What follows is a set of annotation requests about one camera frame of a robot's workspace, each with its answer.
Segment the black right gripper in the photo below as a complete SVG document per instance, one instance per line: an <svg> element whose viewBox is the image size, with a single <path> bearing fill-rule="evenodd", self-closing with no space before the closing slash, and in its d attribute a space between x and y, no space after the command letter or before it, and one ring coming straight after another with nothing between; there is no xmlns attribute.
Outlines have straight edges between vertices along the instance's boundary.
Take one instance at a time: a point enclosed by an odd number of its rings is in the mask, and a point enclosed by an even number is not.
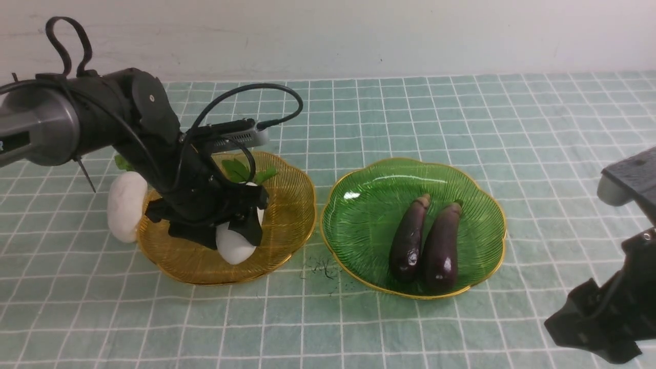
<svg viewBox="0 0 656 369"><path fill-rule="evenodd" d="M654 229L623 241L623 266L598 285L572 289L544 327L557 346L588 351L611 364L641 355L638 341L655 337Z"/></svg>

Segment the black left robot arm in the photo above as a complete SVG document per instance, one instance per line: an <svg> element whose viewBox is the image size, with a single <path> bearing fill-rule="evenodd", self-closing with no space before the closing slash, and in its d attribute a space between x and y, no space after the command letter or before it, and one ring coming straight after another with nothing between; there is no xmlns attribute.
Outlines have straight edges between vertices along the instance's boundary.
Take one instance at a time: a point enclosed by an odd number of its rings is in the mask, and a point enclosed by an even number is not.
<svg viewBox="0 0 656 369"><path fill-rule="evenodd" d="M255 159L227 132L253 120L183 132L162 83L137 69L42 73L2 86L2 96L2 166L60 166L113 147L160 195L137 219L166 220L169 236L211 250L261 245L269 194L252 185Z"/></svg>

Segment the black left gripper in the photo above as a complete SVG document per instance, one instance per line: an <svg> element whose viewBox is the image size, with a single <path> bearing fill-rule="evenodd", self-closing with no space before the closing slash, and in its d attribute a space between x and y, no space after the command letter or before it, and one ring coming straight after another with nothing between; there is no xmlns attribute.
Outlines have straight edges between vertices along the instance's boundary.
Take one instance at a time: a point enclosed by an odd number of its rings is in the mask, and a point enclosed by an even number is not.
<svg viewBox="0 0 656 369"><path fill-rule="evenodd" d="M142 135L134 144L134 170L159 194L142 206L154 223L166 220L168 234L216 251L216 227L260 246L259 210L269 206L263 186L232 182L205 151L183 150L178 135Z"/></svg>

